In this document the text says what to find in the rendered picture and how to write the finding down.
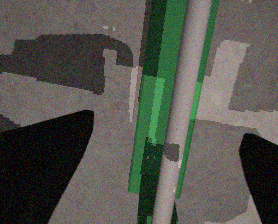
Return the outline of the grey cylindrical rod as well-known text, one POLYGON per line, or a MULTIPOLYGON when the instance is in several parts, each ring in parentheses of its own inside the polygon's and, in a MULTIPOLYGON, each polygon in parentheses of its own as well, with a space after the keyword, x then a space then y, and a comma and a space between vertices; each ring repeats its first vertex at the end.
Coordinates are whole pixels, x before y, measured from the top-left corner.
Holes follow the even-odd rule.
POLYGON ((151 224, 170 224, 212 0, 187 0, 151 224))

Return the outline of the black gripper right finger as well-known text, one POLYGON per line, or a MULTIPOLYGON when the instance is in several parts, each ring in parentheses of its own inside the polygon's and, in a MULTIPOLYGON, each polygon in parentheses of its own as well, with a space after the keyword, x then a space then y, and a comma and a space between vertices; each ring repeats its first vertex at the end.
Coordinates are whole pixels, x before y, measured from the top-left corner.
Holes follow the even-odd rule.
POLYGON ((262 224, 278 224, 278 145, 245 133, 239 156, 262 224))

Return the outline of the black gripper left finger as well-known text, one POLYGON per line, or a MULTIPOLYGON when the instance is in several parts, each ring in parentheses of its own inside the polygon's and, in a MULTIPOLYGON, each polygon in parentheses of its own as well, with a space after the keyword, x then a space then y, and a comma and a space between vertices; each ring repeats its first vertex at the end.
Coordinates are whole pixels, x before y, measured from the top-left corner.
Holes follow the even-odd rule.
POLYGON ((82 160, 94 112, 0 132, 0 224, 47 224, 82 160))

